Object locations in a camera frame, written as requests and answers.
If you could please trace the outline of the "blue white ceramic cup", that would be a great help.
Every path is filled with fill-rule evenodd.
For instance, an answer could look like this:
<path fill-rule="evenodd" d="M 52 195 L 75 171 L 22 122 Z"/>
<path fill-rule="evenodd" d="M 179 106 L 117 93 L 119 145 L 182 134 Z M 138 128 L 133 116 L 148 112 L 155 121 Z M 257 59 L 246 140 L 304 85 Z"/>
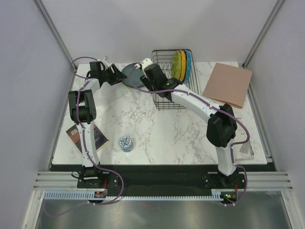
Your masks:
<path fill-rule="evenodd" d="M 123 152 L 131 152 L 133 150 L 133 142 L 129 136 L 123 136 L 119 140 L 119 145 Z"/>

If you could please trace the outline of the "green polka dot plate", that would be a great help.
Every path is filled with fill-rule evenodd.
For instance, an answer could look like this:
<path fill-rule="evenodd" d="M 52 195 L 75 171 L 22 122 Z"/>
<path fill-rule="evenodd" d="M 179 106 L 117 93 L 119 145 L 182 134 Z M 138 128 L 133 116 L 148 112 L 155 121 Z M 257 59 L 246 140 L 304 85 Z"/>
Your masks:
<path fill-rule="evenodd" d="M 181 52 L 177 50 L 174 54 L 173 64 L 172 64 L 172 77 L 179 80 L 182 71 L 182 56 Z"/>

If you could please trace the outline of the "dark grey round plate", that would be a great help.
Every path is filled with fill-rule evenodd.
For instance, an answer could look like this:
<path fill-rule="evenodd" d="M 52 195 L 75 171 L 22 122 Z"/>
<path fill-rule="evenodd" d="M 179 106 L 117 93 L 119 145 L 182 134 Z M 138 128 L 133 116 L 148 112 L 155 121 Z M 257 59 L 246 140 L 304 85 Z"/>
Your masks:
<path fill-rule="evenodd" d="M 141 77 L 144 76 L 143 71 L 135 68 L 136 63 L 131 63 L 122 69 L 122 73 L 127 77 L 122 82 L 128 87 L 133 87 L 133 84 L 138 88 L 144 87 Z"/>

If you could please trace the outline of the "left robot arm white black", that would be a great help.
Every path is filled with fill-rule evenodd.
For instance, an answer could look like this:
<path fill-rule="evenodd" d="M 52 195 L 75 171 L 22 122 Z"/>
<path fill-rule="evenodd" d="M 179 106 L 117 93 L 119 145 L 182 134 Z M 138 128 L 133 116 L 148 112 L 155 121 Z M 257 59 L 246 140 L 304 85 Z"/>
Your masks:
<path fill-rule="evenodd" d="M 94 120 L 97 116 L 94 94 L 104 83 L 112 86 L 126 78 L 115 64 L 95 60 L 90 62 L 90 70 L 84 78 L 83 86 L 68 93 L 70 117 L 76 124 L 81 141 L 82 169 L 79 180 L 88 180 L 93 187 L 101 187 L 105 181 L 104 175 L 98 169 L 100 160 L 94 138 Z"/>

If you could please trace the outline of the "white paper sheet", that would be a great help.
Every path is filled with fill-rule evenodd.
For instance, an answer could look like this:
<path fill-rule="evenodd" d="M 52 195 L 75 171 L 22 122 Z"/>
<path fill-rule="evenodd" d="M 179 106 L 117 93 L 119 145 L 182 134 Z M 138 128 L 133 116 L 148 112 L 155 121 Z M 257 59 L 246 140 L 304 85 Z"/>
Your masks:
<path fill-rule="evenodd" d="M 267 160 L 255 121 L 252 118 L 247 119 L 247 116 L 244 118 L 242 114 L 238 114 L 236 118 L 247 128 L 250 140 L 233 146 L 235 162 L 242 165 L 266 165 Z"/>

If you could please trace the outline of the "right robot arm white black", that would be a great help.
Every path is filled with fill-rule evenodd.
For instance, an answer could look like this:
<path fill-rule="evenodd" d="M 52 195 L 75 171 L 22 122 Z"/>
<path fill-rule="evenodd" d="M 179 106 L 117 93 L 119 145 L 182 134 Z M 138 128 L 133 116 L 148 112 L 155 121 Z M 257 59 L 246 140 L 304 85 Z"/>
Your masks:
<path fill-rule="evenodd" d="M 149 58 L 136 66 L 144 73 L 141 81 L 148 89 L 148 93 L 157 94 L 161 98 L 182 105 L 207 123 L 206 137 L 216 148 L 218 170 L 221 172 L 218 182 L 225 188 L 233 185 L 236 167 L 230 146 L 236 136 L 237 124 L 232 107 L 229 104 L 219 106 L 204 100 L 179 80 L 167 78 L 160 66 Z"/>

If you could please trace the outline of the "orange polka dot plate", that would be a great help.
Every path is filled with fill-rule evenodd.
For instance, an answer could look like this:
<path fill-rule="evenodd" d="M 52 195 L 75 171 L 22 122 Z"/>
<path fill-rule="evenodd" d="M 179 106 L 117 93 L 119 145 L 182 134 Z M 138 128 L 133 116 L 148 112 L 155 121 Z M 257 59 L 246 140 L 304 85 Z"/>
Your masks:
<path fill-rule="evenodd" d="M 181 67 L 181 76 L 180 81 L 183 82 L 186 75 L 186 54 L 183 50 L 180 50 L 181 59 L 182 59 L 182 67 Z"/>

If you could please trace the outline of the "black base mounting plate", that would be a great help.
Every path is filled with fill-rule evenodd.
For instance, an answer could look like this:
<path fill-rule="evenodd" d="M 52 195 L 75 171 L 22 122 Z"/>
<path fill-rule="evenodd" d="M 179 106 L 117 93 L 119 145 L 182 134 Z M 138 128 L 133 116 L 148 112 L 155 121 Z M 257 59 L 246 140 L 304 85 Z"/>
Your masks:
<path fill-rule="evenodd" d="M 99 179 L 78 180 L 78 188 L 104 190 L 111 195 L 194 195 L 211 194 L 213 189 L 241 190 L 246 185 L 244 171 L 240 168 L 230 176 L 218 171 L 216 166 L 105 166 Z"/>

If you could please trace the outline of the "blue polka dot plate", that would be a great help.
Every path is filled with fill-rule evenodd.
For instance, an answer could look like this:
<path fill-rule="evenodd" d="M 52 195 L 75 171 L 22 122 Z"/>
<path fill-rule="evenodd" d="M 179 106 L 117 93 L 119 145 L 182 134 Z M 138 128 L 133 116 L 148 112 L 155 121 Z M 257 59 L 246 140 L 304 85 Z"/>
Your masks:
<path fill-rule="evenodd" d="M 184 50 L 186 54 L 186 71 L 185 71 L 185 78 L 184 83 L 189 82 L 191 76 L 191 69 L 192 69 L 192 56 L 189 50 Z"/>

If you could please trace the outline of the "dark hardcover book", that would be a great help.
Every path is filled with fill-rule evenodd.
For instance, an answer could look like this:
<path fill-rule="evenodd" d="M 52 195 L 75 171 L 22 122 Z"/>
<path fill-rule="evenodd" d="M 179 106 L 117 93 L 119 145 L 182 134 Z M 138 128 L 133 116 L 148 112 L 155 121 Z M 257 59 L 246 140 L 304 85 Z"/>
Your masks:
<path fill-rule="evenodd" d="M 77 129 L 76 125 L 73 125 L 70 127 L 66 134 L 69 136 L 69 138 L 72 140 L 72 142 L 76 145 L 78 150 L 82 152 L 81 149 L 81 138 L 79 131 Z M 98 151 L 103 145 L 105 145 L 108 142 L 108 139 L 106 136 L 100 131 L 100 129 L 97 126 L 94 126 L 94 139 L 95 139 L 95 147 L 96 151 Z"/>

